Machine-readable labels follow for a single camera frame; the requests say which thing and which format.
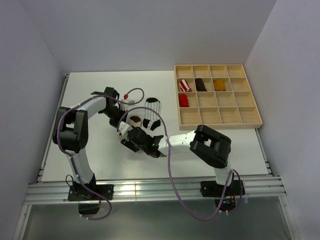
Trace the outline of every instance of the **wooden tray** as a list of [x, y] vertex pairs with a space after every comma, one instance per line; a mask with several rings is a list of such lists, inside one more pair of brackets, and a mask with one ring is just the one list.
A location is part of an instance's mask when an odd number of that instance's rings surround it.
[[[213, 129], [250, 129], [263, 124], [242, 65], [175, 65], [174, 76], [180, 130], [193, 130], [199, 124]], [[196, 90], [197, 78], [207, 91]], [[191, 92], [181, 90], [182, 79]], [[224, 81], [225, 91], [215, 91], [217, 79]], [[187, 96], [189, 107], [180, 107], [181, 94]]]

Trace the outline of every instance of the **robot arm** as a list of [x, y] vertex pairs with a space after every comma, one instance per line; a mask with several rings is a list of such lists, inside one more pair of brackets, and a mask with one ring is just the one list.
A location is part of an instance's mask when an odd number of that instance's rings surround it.
[[[118, 92], [111, 87], [107, 87], [104, 92], [93, 92], [92, 94], [107, 95], [115, 99], [119, 97]], [[67, 156], [74, 175], [72, 185], [79, 194], [88, 199], [91, 194], [80, 184], [74, 167], [76, 167], [83, 183], [94, 190], [96, 188], [96, 179], [89, 166], [85, 149], [89, 138], [88, 120], [96, 113], [104, 113], [109, 117], [110, 125], [116, 128], [120, 118], [126, 111], [119, 109], [115, 104], [116, 101], [113, 99], [105, 97], [94, 98], [77, 110], [67, 114], [60, 129], [58, 129], [59, 121], [62, 115], [70, 108], [60, 107], [57, 110], [52, 135], [53, 142], [55, 144], [58, 143], [57, 132], [59, 131], [62, 148], [73, 156], [73, 162]], [[168, 155], [169, 146], [166, 137], [163, 135], [152, 137], [140, 127], [130, 126], [125, 121], [126, 118], [119, 125], [119, 134], [124, 137], [121, 141], [123, 145], [134, 152], [142, 150], [153, 158]], [[214, 168], [217, 184], [225, 185], [228, 173], [231, 170], [231, 166], [228, 164], [228, 156], [231, 149], [230, 138], [205, 125], [199, 125], [195, 131], [169, 137], [169, 142], [172, 154], [192, 151]]]

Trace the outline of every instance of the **white platform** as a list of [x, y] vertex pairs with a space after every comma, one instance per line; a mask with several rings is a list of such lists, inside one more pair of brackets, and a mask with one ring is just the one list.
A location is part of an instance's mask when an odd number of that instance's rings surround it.
[[[120, 99], [132, 88], [143, 88], [145, 99], [155, 97], [162, 104], [161, 116], [165, 120], [169, 135], [187, 133], [178, 125], [177, 100], [173, 71], [128, 71], [128, 72], [82, 72], [71, 73], [66, 85], [62, 106], [70, 107], [90, 97], [94, 91], [103, 92], [113, 87]], [[139, 91], [132, 92], [130, 99], [138, 100]], [[143, 110], [133, 113], [144, 117]], [[163, 135], [163, 127], [148, 134]], [[219, 130], [231, 138], [229, 162], [240, 175], [266, 175], [268, 170], [254, 129]], [[96, 114], [89, 121], [89, 141], [86, 146], [89, 164], [97, 180], [133, 180], [168, 178], [167, 158], [152, 158], [143, 152], [134, 153], [118, 140], [116, 129], [109, 125], [104, 114]], [[192, 152], [171, 157], [172, 174], [176, 178], [215, 176], [212, 167], [197, 158]], [[51, 142], [43, 182], [64, 181], [72, 174], [69, 162], [58, 146]]]

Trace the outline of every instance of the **purple cable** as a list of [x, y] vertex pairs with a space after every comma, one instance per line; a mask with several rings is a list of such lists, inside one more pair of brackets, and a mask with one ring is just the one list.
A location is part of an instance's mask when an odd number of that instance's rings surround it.
[[143, 90], [142, 88], [138, 88], [138, 87], [137, 87], [137, 88], [131, 89], [131, 90], [127, 93], [127, 95], [128, 95], [129, 93], [131, 93], [132, 91], [134, 91], [134, 90], [141, 90], [141, 92], [142, 92], [142, 97], [141, 97], [141, 99], [140, 99], [139, 101], [135, 102], [135, 103], [127, 103], [127, 102], [118, 100], [118, 99], [113, 98], [113, 97], [108, 96], [108, 95], [95, 95], [95, 96], [92, 96], [91, 98], [88, 98], [87, 100], [83, 101], [82, 103], [78, 104], [77, 106], [74, 106], [74, 107], [70, 108], [69, 110], [67, 110], [67, 111], [61, 116], [60, 121], [59, 121], [59, 123], [58, 123], [58, 127], [57, 127], [58, 130], [57, 130], [57, 132], [56, 132], [56, 138], [57, 138], [58, 147], [59, 147], [59, 149], [61, 150], [61, 152], [63, 152], [64, 154], [66, 154], [66, 155], [69, 156], [70, 161], [71, 161], [71, 164], [72, 164], [72, 167], [73, 167], [73, 170], [74, 170], [74, 173], [75, 173], [75, 175], [77, 176], [77, 178], [78, 178], [78, 180], [79, 180], [79, 183], [82, 185], [82, 187], [83, 187], [84, 189], [86, 189], [86, 190], [89, 191], [90, 193], [98, 196], [99, 198], [105, 200], [105, 201], [109, 204], [109, 211], [107, 212], [107, 214], [105, 214], [104, 216], [101, 216], [101, 217], [85, 217], [85, 216], [82, 216], [83, 218], [85, 218], [85, 219], [87, 219], [87, 220], [101, 220], [101, 219], [106, 218], [106, 217], [111, 213], [112, 204], [111, 204], [111, 202], [110, 202], [108, 199], [106, 199], [104, 196], [102, 196], [101, 194], [99, 194], [99, 193], [91, 190], [90, 188], [88, 188], [88, 187], [84, 184], [84, 182], [83, 182], [82, 179], [81, 179], [81, 176], [79, 176], [79, 172], [78, 172], [78, 170], [77, 170], [74, 157], [72, 156], [72, 154], [70, 154], [69, 152], [65, 151], [65, 150], [63, 149], [62, 145], [61, 145], [60, 131], [59, 131], [59, 130], [61, 129], [61, 125], [62, 125], [62, 123], [63, 123], [63, 121], [64, 121], [64, 119], [65, 119], [65, 117], [66, 117], [67, 114], [69, 114], [70, 112], [72, 112], [72, 111], [80, 108], [81, 106], [83, 106], [84, 104], [90, 102], [90, 101], [93, 100], [93, 99], [96, 99], [96, 98], [107, 98], [107, 99], [112, 99], [112, 100], [116, 101], [117, 103], [122, 103], [122, 104], [126, 104], [126, 105], [134, 105], [134, 104], [138, 104], [138, 103], [142, 102], [142, 100], [143, 100], [144, 97], [145, 97], [145, 92], [144, 92], [144, 90]]
[[[61, 119], [60, 119], [60, 121], [59, 121], [59, 124], [58, 124], [58, 128], [57, 128], [57, 129], [60, 129], [60, 128], [61, 128], [61, 124], [62, 124], [64, 118], [66, 117], [66, 115], [67, 115], [68, 113], [70, 113], [70, 112], [72, 112], [72, 111], [80, 108], [80, 107], [83, 106], [84, 104], [86, 104], [86, 103], [88, 103], [88, 102], [90, 102], [91, 100], [96, 99], [96, 98], [108, 98], [108, 99], [112, 99], [112, 100], [114, 100], [114, 101], [116, 101], [116, 102], [118, 102], [118, 103], [122, 103], [122, 104], [126, 104], [126, 105], [135, 105], [135, 104], [138, 104], [138, 103], [142, 102], [142, 100], [143, 100], [144, 97], [145, 97], [145, 92], [144, 92], [141, 88], [133, 88], [133, 89], [131, 89], [131, 90], [127, 93], [127, 95], [128, 95], [129, 93], [131, 93], [132, 91], [134, 91], [134, 90], [141, 90], [141, 91], [142, 91], [142, 98], [141, 98], [139, 101], [137, 101], [137, 102], [135, 102], [135, 103], [132, 103], [132, 104], [127, 103], [127, 102], [120, 101], [120, 100], [118, 100], [118, 99], [116, 99], [116, 98], [113, 98], [113, 97], [111, 97], [111, 96], [108, 96], [108, 95], [95, 95], [95, 96], [93, 96], [93, 97], [91, 97], [91, 98], [83, 101], [82, 103], [78, 104], [77, 106], [75, 106], [75, 107], [73, 107], [73, 108], [70, 108], [69, 110], [67, 110], [67, 111], [62, 115], [62, 117], [61, 117]], [[228, 181], [229, 181], [229, 179], [230, 179], [230, 177], [231, 177], [231, 175], [232, 175], [232, 172], [234, 171], [234, 172], [236, 173], [236, 175], [238, 176], [238, 179], [241, 180], [239, 173], [238, 173], [236, 170], [234, 170], [234, 169], [229, 172], [228, 177], [227, 177], [226, 182], [225, 182], [225, 185], [224, 185], [224, 188], [223, 188], [223, 191], [222, 191], [222, 194], [221, 194], [221, 198], [220, 198], [219, 204], [218, 204], [216, 210], [214, 211], [214, 213], [213, 213], [211, 216], [206, 217], [206, 218], [203, 218], [203, 217], [200, 217], [200, 216], [196, 215], [193, 211], [191, 211], [191, 210], [187, 207], [187, 205], [185, 204], [185, 202], [181, 199], [181, 197], [180, 197], [180, 195], [179, 195], [179, 193], [178, 193], [178, 190], [177, 190], [177, 188], [176, 188], [176, 185], [175, 185], [175, 183], [174, 183], [174, 179], [173, 179], [172, 173], [171, 173], [171, 147], [172, 147], [172, 146], [171, 146], [171, 144], [170, 144], [170, 142], [169, 142], [169, 136], [168, 136], [168, 131], [167, 131], [167, 127], [166, 127], [165, 121], [164, 121], [163, 118], [160, 116], [160, 114], [157, 113], [155, 110], [153, 110], [153, 109], [151, 109], [151, 108], [148, 108], [148, 107], [145, 107], [145, 106], [134, 107], [134, 108], [128, 110], [128, 111], [120, 118], [119, 123], [118, 123], [118, 126], [117, 126], [117, 129], [116, 129], [117, 132], [119, 132], [120, 123], [121, 123], [122, 120], [125, 118], [125, 116], [126, 116], [129, 112], [131, 112], [131, 111], [133, 111], [133, 110], [137, 110], [137, 109], [147, 109], [147, 110], [150, 110], [150, 111], [154, 112], [154, 113], [159, 117], [160, 121], [161, 121], [162, 124], [163, 124], [164, 134], [165, 134], [165, 137], [167, 138], [166, 141], [167, 141], [167, 143], [168, 143], [168, 161], [167, 161], [167, 167], [168, 167], [169, 179], [170, 179], [170, 182], [171, 182], [173, 191], [174, 191], [176, 197], [178, 198], [179, 202], [180, 202], [181, 205], [184, 207], [184, 209], [185, 209], [191, 216], [193, 216], [194, 218], [196, 218], [196, 219], [198, 219], [198, 220], [200, 220], [200, 221], [208, 221], [208, 220], [211, 220], [211, 219], [219, 212], [219, 209], [220, 209], [220, 207], [221, 207], [221, 205], [222, 205], [222, 201], [223, 201], [224, 196], [225, 196], [225, 193], [226, 193], [227, 183], [228, 183]], [[73, 159], [73, 156], [72, 156], [70, 153], [66, 152], [66, 151], [62, 148], [61, 141], [60, 141], [60, 131], [57, 131], [57, 143], [58, 143], [59, 149], [60, 149], [64, 154], [66, 154], [66, 155], [68, 155], [68, 156], [70, 157], [70, 161], [71, 161], [72, 167], [73, 167], [73, 169], [74, 169], [74, 173], [77, 175], [77, 178], [78, 178], [80, 184], [81, 184], [87, 191], [89, 191], [90, 193], [95, 194], [96, 196], [98, 196], [98, 197], [102, 198], [103, 200], [105, 200], [105, 201], [109, 204], [109, 206], [110, 206], [108, 213], [107, 213], [106, 215], [104, 215], [104, 216], [101, 216], [101, 217], [84, 217], [84, 216], [82, 216], [82, 217], [83, 217], [83, 218], [86, 218], [86, 219], [88, 219], [88, 220], [101, 220], [101, 219], [106, 218], [106, 217], [111, 213], [111, 210], [112, 210], [112, 204], [111, 204], [111, 202], [110, 202], [108, 199], [106, 199], [104, 196], [100, 195], [99, 193], [97, 193], [97, 192], [95, 192], [95, 191], [93, 191], [93, 190], [91, 190], [91, 189], [89, 189], [88, 187], [85, 186], [85, 184], [83, 183], [81, 177], [79, 176], [79, 173], [78, 173], [77, 167], [76, 167], [76, 165], [75, 165], [75, 161], [74, 161], [74, 159]], [[240, 193], [239, 203], [235, 206], [234, 209], [230, 210], [229, 212], [234, 211], [234, 210], [239, 206], [239, 204], [240, 204], [240, 202], [241, 202], [241, 199], [242, 199], [242, 197], [243, 197], [243, 186], [240, 187], [240, 190], [241, 190], [241, 193]]]
[[[179, 195], [179, 193], [178, 193], [178, 190], [177, 190], [177, 188], [176, 188], [174, 179], [173, 179], [173, 177], [172, 177], [172, 173], [171, 173], [171, 162], [170, 162], [170, 160], [171, 160], [171, 147], [172, 147], [172, 146], [171, 146], [170, 141], [169, 141], [167, 126], [166, 126], [166, 124], [165, 124], [164, 119], [160, 116], [160, 114], [157, 113], [155, 110], [149, 108], [149, 107], [145, 107], [145, 106], [134, 107], [134, 108], [128, 110], [128, 111], [120, 118], [119, 123], [118, 123], [118, 126], [117, 126], [117, 128], [116, 128], [117, 132], [119, 132], [120, 123], [121, 123], [122, 120], [126, 117], [126, 115], [127, 115], [129, 112], [131, 112], [131, 111], [133, 111], [133, 110], [137, 110], [137, 109], [147, 109], [147, 110], [150, 110], [150, 111], [154, 112], [154, 113], [159, 117], [160, 121], [161, 121], [162, 124], [163, 124], [164, 135], [165, 135], [165, 137], [166, 137], [166, 142], [168, 143], [168, 162], [167, 162], [167, 167], [168, 167], [169, 179], [170, 179], [170, 182], [171, 182], [173, 191], [174, 191], [176, 197], [178, 198], [180, 204], [184, 207], [184, 209], [185, 209], [192, 217], [194, 217], [194, 218], [197, 219], [197, 220], [200, 220], [200, 221], [209, 221], [209, 220], [213, 219], [213, 218], [215, 217], [215, 215], [216, 215], [216, 214], [219, 212], [219, 210], [220, 210], [220, 207], [221, 207], [221, 205], [222, 205], [222, 202], [223, 202], [223, 200], [224, 200], [224, 196], [225, 196], [225, 193], [226, 193], [227, 185], [228, 185], [229, 179], [230, 179], [233, 171], [236, 173], [236, 175], [238, 176], [239, 180], [241, 181], [241, 178], [240, 178], [240, 175], [238, 174], [238, 172], [237, 172], [236, 170], [234, 170], [234, 169], [233, 169], [233, 170], [230, 170], [230, 172], [229, 172], [229, 174], [228, 174], [228, 177], [227, 177], [227, 179], [226, 179], [226, 181], [225, 181], [225, 185], [224, 185], [224, 187], [223, 187], [223, 191], [222, 191], [222, 194], [221, 194], [221, 198], [220, 198], [219, 204], [218, 204], [218, 206], [216, 207], [216, 209], [215, 209], [215, 211], [213, 212], [213, 214], [212, 214], [211, 216], [209, 216], [209, 217], [200, 217], [200, 216], [196, 215], [193, 211], [191, 211], [191, 210], [187, 207], [187, 205], [185, 204], [185, 202], [181, 199], [181, 197], [180, 197], [180, 195]], [[241, 202], [241, 199], [242, 199], [242, 196], [243, 196], [243, 187], [242, 187], [242, 185], [241, 185], [241, 187], [240, 187], [240, 191], [241, 191], [241, 193], [240, 193], [240, 199], [239, 199], [238, 204], [234, 207], [234, 209], [230, 210], [229, 212], [232, 212], [233, 210], [235, 210], [235, 209], [239, 206], [239, 204], [240, 204], [240, 202]]]

